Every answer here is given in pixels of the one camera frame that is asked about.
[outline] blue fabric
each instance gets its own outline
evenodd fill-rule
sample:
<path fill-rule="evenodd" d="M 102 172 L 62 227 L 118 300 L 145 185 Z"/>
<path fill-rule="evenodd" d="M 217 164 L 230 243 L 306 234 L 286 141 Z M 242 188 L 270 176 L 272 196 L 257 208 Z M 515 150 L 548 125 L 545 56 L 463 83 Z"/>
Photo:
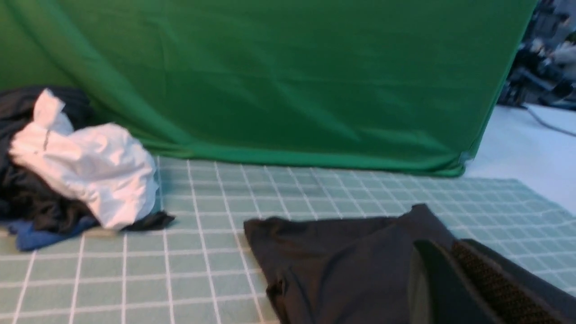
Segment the blue fabric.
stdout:
<path fill-rule="evenodd" d="M 98 225 L 98 222 L 94 217 L 82 217 L 76 227 L 67 234 L 35 231 L 32 222 L 24 220 L 0 221 L 0 225 L 6 227 L 10 234 L 16 235 L 16 248 L 19 251 L 32 251 L 77 236 Z"/>

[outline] black clothing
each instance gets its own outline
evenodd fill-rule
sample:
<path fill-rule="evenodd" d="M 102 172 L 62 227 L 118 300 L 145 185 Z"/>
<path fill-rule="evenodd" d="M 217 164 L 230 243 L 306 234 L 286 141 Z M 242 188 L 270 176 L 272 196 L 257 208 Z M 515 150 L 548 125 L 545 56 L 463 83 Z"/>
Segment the black clothing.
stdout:
<path fill-rule="evenodd" d="M 398 218 L 249 220 L 244 231 L 282 324 L 408 323 L 413 242 L 454 241 L 425 205 Z"/>
<path fill-rule="evenodd" d="M 474 240 L 414 246 L 411 324 L 576 322 L 576 298 Z"/>

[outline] white grid line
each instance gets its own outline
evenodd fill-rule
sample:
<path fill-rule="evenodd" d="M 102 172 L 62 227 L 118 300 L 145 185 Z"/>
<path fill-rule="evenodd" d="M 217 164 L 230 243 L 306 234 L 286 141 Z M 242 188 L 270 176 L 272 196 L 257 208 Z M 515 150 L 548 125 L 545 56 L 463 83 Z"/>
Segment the white grid line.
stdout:
<path fill-rule="evenodd" d="M 34 258 L 36 256 L 36 251 L 32 252 L 30 257 L 30 262 L 28 263 L 28 269 L 26 270 L 26 276 L 24 277 L 24 284 L 22 285 L 22 290 L 20 291 L 20 296 L 18 297 L 18 304 L 16 305 L 16 311 L 14 313 L 12 324 L 18 322 L 18 318 L 21 315 L 22 304 L 24 302 L 24 295 L 26 294 L 26 289 L 28 288 L 28 281 L 30 280 L 30 274 L 32 273 L 32 267 L 34 266 Z"/>
<path fill-rule="evenodd" d="M 265 296 L 266 296 L 265 293 L 256 294 L 256 297 L 265 297 Z M 217 302 L 228 302 L 231 300 L 250 300 L 252 298 L 253 298 L 253 296 L 252 296 L 252 294 L 250 294 L 250 295 L 221 296 L 221 297 L 216 297 L 215 300 Z M 192 305 L 192 304 L 211 303 L 212 301 L 213 301 L 213 298 L 211 298 L 211 297 L 199 297 L 199 298 L 174 300 L 172 303 L 176 306 L 176 305 Z M 138 310 L 138 309 L 143 309 L 143 308 L 167 307 L 167 306 L 169 306 L 168 301 L 132 303 L 132 304 L 126 304 L 126 309 L 127 310 Z M 87 306 L 87 307 L 76 308 L 76 313 L 118 311 L 121 309 L 122 309 L 122 305 Z M 69 313 L 70 313 L 69 308 L 57 308 L 57 309 L 53 309 L 53 310 L 20 312 L 20 317 L 21 318 L 34 318 L 34 317 L 42 317 L 42 316 L 50 316 L 50 315 L 66 315 Z M 15 318 L 15 316 L 16 316 L 16 314 L 13 314 L 13 313 L 0 314 L 0 319 Z"/>
<path fill-rule="evenodd" d="M 226 213 L 228 214 L 228 220 L 230 221 L 230 226 L 232 230 L 236 230 L 234 225 L 234 220 L 232 219 L 232 214 L 230 213 L 230 206 L 228 205 L 228 201 L 226 200 L 226 192 L 224 191 L 224 185 L 222 184 L 222 179 L 220 179 L 220 172 L 218 171 L 218 164 L 214 162 L 214 168 L 216 169 L 216 177 L 218 178 L 218 182 L 220 183 L 220 189 L 222 190 L 222 195 L 224 196 L 224 206 L 226 208 Z M 246 272 L 246 277 L 248 279 L 248 285 L 250 286 L 250 291 L 254 295 L 254 304 L 256 305 L 256 311 L 258 313 L 258 317 L 260 318 L 261 322 L 264 322 L 264 316 L 262 315 L 262 308 L 260 307 L 260 302 L 256 297 L 256 289 L 254 288 L 254 283 L 252 282 L 252 278 L 248 273 L 248 264 L 246 263 L 246 257 L 244 257 L 244 253 L 242 252 L 242 244 L 240 243 L 240 238 L 238 238 L 238 234 L 234 233 L 234 240 L 236 241 L 236 245 L 238 245 L 238 252 L 240 253 L 240 258 L 242 260 L 242 265 L 244 267 L 244 271 Z"/>
<path fill-rule="evenodd" d="M 188 179 L 190 180 L 190 189 L 192 191 L 192 202 L 194 203 L 194 212 L 196 213 L 196 221 L 198 222 L 200 241 L 202 242 L 202 250 L 204 251 L 204 261 L 206 263 L 206 270 L 208 272 L 208 282 L 210 284 L 210 292 L 212 293 L 212 302 L 214 304 L 216 322 L 217 324 L 222 324 L 222 320 L 220 319 L 220 311 L 218 309 L 218 301 L 216 299 L 216 289 L 214 288 L 214 280 L 212 280 L 212 274 L 210 273 L 210 260 L 208 258 L 208 252 L 206 251 L 206 241 L 204 240 L 204 233 L 202 232 L 202 222 L 200 221 L 200 215 L 198 215 L 196 192 L 194 190 L 194 181 L 192 179 L 192 172 L 190 170 L 189 160 L 186 161 L 186 165 L 188 166 Z"/>
<path fill-rule="evenodd" d="M 122 310 L 120 313 L 120 322 L 126 324 L 126 277 L 128 268 L 128 235 L 124 233 L 122 238 Z"/>
<path fill-rule="evenodd" d="M 82 270 L 82 253 L 84 253 L 84 235 L 80 239 L 80 252 L 78 256 L 78 264 L 76 265 L 76 278 L 74 280 L 74 290 L 72 293 L 72 305 L 70 306 L 70 317 L 68 324 L 74 323 L 74 315 L 76 312 L 76 301 L 78 299 L 78 284 L 80 282 L 80 272 Z"/>
<path fill-rule="evenodd" d="M 160 158 L 157 158 L 158 161 L 158 169 L 160 169 Z M 164 209 L 164 197 L 162 196 L 162 175 L 160 172 L 158 173 L 158 192 L 160 193 L 160 209 Z M 164 266 L 166 267 L 166 292 L 168 294 L 168 302 L 170 303 L 169 312 L 170 312 L 170 324 L 175 324 L 176 320 L 174 318 L 174 303 L 173 303 L 173 296 L 172 296 L 172 279 L 170 278 L 170 259 L 168 256 L 168 238 L 166 236 L 166 229 L 162 229 L 162 242 L 164 244 Z"/>
<path fill-rule="evenodd" d="M 248 269 L 250 274 L 262 273 L 261 269 Z M 227 271 L 214 271 L 211 272 L 212 277 L 219 276 L 232 276 L 236 274 L 245 274 L 245 270 L 227 270 Z M 186 272 L 186 273 L 172 273 L 171 278 L 198 278 L 198 277 L 208 277 L 208 272 Z M 143 274 L 140 276 L 126 276 L 126 277 L 95 277 L 95 278 L 80 278 L 78 280 L 79 284 L 98 284 L 105 282 L 122 282 L 126 280 L 130 281 L 150 281 L 150 280 L 162 280 L 166 279 L 165 273 L 158 274 Z M 75 279 L 52 279 L 52 280 L 35 280 L 28 281 L 26 284 L 28 287 L 40 287 L 40 286 L 50 286 L 50 285 L 71 285 L 76 282 Z M 0 282 L 0 288 L 18 288 L 23 287 L 23 282 Z"/>

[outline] black fabric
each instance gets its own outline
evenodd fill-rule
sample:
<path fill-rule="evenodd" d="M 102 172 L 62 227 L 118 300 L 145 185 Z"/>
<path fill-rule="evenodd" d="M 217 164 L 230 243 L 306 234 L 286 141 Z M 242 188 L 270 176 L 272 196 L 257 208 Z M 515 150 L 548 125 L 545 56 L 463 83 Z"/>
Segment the black fabric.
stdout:
<path fill-rule="evenodd" d="M 10 143 L 32 120 L 36 99 L 46 86 L 31 86 L 0 92 L 0 218 L 31 220 L 37 231 L 68 233 L 82 216 L 91 215 L 80 201 L 54 192 L 35 173 L 12 164 Z M 66 106 L 63 112 L 75 129 L 85 127 L 93 115 L 89 99 L 74 88 L 49 86 Z"/>
<path fill-rule="evenodd" d="M 166 228 L 173 220 L 174 216 L 166 214 L 165 211 L 150 213 L 146 217 L 137 220 L 132 225 L 123 228 L 124 231 L 159 231 Z"/>
<path fill-rule="evenodd" d="M 451 255 L 507 323 L 576 323 L 576 297 L 526 271 L 485 245 L 465 239 Z"/>
<path fill-rule="evenodd" d="M 434 242 L 414 243 L 410 273 L 409 287 L 416 286 L 413 281 L 426 286 L 409 291 L 420 295 L 409 298 L 410 324 L 505 324 L 449 252 Z"/>
<path fill-rule="evenodd" d="M 413 242 L 454 242 L 425 205 L 398 218 L 249 220 L 244 232 L 283 324 L 408 323 Z"/>
<path fill-rule="evenodd" d="M 414 246 L 413 261 L 417 255 L 421 264 L 412 263 L 417 269 L 411 269 L 411 280 L 425 277 L 427 289 L 418 292 L 429 297 L 412 296 L 410 309 L 431 311 L 429 320 L 411 312 L 411 324 L 575 322 L 574 297 L 534 275 L 515 276 L 528 272 L 476 241 L 456 241 L 451 250 L 431 241 Z"/>

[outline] green screen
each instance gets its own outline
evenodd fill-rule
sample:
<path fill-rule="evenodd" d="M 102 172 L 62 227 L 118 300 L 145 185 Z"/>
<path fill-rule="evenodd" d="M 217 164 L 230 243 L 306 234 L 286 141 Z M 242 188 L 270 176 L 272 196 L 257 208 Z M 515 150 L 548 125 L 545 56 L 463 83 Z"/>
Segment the green screen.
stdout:
<path fill-rule="evenodd" d="M 536 0 L 5 0 L 0 89 L 74 85 L 153 153 L 437 176 Z"/>

